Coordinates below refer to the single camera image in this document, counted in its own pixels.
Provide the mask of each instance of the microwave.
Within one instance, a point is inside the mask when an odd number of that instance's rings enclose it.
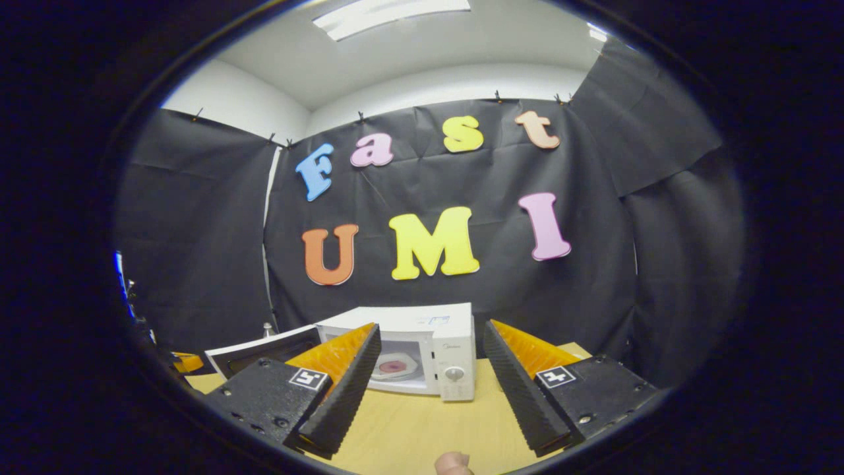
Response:
[[[476,351],[471,303],[424,307],[358,307],[314,324],[320,342],[375,322],[381,355],[368,388],[474,399]]]

